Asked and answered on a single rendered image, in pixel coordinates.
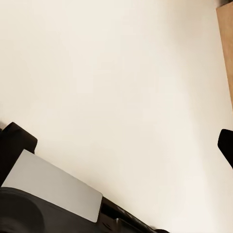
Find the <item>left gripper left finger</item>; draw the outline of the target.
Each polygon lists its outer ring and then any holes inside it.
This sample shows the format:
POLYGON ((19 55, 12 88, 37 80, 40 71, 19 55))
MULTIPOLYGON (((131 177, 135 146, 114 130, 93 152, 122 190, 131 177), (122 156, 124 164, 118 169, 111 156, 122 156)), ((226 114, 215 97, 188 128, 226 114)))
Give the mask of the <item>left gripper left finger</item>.
POLYGON ((21 129, 0 134, 0 187, 25 149, 21 129))

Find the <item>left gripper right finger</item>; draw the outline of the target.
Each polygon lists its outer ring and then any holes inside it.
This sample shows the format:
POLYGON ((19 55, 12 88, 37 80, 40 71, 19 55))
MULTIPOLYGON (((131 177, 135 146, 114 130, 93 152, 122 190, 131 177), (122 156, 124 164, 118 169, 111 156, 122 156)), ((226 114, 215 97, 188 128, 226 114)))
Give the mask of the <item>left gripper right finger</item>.
POLYGON ((217 145, 233 168, 233 131, 222 129, 217 145))

